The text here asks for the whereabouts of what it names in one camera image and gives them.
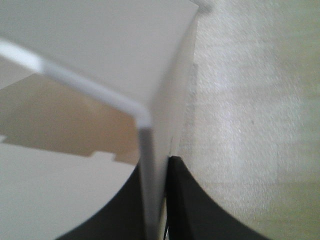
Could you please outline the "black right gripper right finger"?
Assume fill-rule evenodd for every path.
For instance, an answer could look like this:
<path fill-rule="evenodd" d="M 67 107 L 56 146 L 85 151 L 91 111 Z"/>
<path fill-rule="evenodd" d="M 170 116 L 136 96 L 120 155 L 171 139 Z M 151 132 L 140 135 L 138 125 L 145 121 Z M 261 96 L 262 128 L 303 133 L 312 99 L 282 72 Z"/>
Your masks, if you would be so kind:
<path fill-rule="evenodd" d="M 266 239 L 212 200 L 179 156 L 168 160 L 165 188 L 169 239 Z"/>

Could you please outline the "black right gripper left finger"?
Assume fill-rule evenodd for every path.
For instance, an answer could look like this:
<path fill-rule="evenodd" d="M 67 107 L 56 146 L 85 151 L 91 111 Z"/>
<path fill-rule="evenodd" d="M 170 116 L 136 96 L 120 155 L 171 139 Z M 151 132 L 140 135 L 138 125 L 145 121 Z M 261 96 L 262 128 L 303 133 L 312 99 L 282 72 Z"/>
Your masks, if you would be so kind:
<path fill-rule="evenodd" d="M 96 214 L 59 240 L 143 240 L 145 238 L 140 166 Z"/>

